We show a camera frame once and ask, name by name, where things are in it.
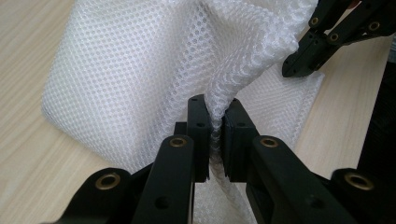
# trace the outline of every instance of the light wood tabletop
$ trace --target light wood tabletop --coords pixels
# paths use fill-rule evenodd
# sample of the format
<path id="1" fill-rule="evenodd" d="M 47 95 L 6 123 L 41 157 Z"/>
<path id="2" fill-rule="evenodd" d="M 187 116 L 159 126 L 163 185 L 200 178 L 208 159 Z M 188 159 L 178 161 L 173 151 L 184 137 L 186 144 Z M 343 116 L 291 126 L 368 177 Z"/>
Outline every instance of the light wood tabletop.
<path id="1" fill-rule="evenodd" d="M 72 0 L 0 1 L 0 223 L 58 219 L 94 172 L 111 166 L 41 115 L 41 94 Z M 314 172 L 355 167 L 388 57 L 390 37 L 342 48 L 295 149 Z"/>

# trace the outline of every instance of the white fabric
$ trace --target white fabric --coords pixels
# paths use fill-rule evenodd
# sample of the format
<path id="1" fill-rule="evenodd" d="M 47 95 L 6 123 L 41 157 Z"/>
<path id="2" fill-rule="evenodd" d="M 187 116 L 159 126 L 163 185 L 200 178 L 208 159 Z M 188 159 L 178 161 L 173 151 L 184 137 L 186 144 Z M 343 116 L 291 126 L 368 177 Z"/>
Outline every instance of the white fabric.
<path id="1" fill-rule="evenodd" d="M 186 118 L 187 100 L 200 93 L 215 128 L 239 92 L 259 132 L 294 147 L 323 75 L 283 78 L 280 68 L 297 50 L 296 36 L 316 3 L 77 0 L 50 71 L 43 113 L 131 173 L 153 162 L 175 122 Z M 223 177 L 217 134 L 215 129 L 211 160 L 216 178 L 197 184 L 194 222 L 252 223 L 243 193 Z"/>

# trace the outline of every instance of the white cloth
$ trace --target white cloth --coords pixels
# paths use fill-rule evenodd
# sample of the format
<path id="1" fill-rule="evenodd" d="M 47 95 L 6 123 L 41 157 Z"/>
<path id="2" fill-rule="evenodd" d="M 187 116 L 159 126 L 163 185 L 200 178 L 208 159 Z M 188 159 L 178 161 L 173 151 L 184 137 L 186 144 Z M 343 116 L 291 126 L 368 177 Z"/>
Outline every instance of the white cloth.
<path id="1" fill-rule="evenodd" d="M 316 3 L 77 0 L 44 90 L 43 114 L 134 173 L 153 162 L 175 122 L 185 119 L 190 97 L 205 93 L 219 127 L 239 92 L 259 132 L 294 147 L 323 75 L 283 78 L 280 67 L 297 50 L 296 36 Z M 254 222 L 243 193 L 219 167 L 213 164 L 211 176 L 222 188 L 216 178 L 197 184 L 194 222 Z"/>

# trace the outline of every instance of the wooden surface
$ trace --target wooden surface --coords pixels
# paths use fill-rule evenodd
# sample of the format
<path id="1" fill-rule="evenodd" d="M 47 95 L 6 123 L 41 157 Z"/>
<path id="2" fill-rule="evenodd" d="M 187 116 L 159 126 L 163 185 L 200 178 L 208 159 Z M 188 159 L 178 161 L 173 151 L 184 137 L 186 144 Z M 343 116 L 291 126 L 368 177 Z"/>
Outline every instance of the wooden surface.
<path id="1" fill-rule="evenodd" d="M 0 224 L 55 221 L 97 170 L 110 166 L 41 116 L 41 93 L 73 1 L 0 1 Z M 297 154 L 329 176 L 356 166 L 390 38 L 339 51 Z"/>

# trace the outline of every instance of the black mechanical part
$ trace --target black mechanical part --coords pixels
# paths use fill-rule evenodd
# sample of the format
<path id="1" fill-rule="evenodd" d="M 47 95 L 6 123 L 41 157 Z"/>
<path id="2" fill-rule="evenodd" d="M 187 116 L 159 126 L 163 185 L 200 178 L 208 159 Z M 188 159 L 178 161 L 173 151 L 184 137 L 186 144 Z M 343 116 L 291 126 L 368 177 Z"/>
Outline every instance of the black mechanical part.
<path id="1" fill-rule="evenodd" d="M 357 223 L 280 139 L 258 136 L 253 146 L 250 158 L 255 172 L 247 178 L 247 196 L 255 204 L 258 221 Z"/>
<path id="2" fill-rule="evenodd" d="M 152 165 L 132 224 L 192 223 L 194 143 L 173 135 L 163 144 Z"/>
<path id="3" fill-rule="evenodd" d="M 151 165 L 130 175 L 107 168 L 91 175 L 55 224 L 130 223 Z"/>
<path id="4" fill-rule="evenodd" d="M 341 169 L 330 183 L 332 194 L 359 223 L 396 223 L 396 193 L 374 176 Z"/>
<path id="5" fill-rule="evenodd" d="M 195 181 L 204 183 L 209 178 L 209 114 L 203 95 L 191 97 L 188 104 L 187 136 L 194 141 Z"/>
<path id="6" fill-rule="evenodd" d="M 233 99 L 225 111 L 222 126 L 221 157 L 231 182 L 247 182 L 252 139 L 259 135 L 247 111 Z"/>
<path id="7" fill-rule="evenodd" d="M 200 134 L 209 129 L 209 115 L 205 107 L 194 109 L 205 104 L 199 100 L 203 96 L 192 97 L 189 106 L 189 117 L 198 119 L 178 122 L 152 165 L 133 175 L 113 168 L 95 173 L 56 223 L 192 223 L 195 174 L 199 174 L 194 171 L 194 147 L 209 147 L 208 136 Z M 194 139 L 184 134 L 189 124 L 202 128 L 195 130 Z M 226 174 L 232 182 L 247 183 L 258 223 L 395 223 L 395 190 L 374 177 L 352 169 L 334 172 L 330 181 L 312 174 L 281 140 L 258 136 L 236 99 L 223 124 Z"/>
<path id="8" fill-rule="evenodd" d="M 358 170 L 396 189 L 396 63 L 387 63 Z"/>
<path id="9" fill-rule="evenodd" d="M 396 32 L 395 0 L 361 1 L 334 27 L 350 3 L 351 0 L 318 3 L 309 20 L 310 29 L 300 40 L 298 50 L 283 63 L 283 77 L 308 76 L 319 70 L 341 47 Z"/>

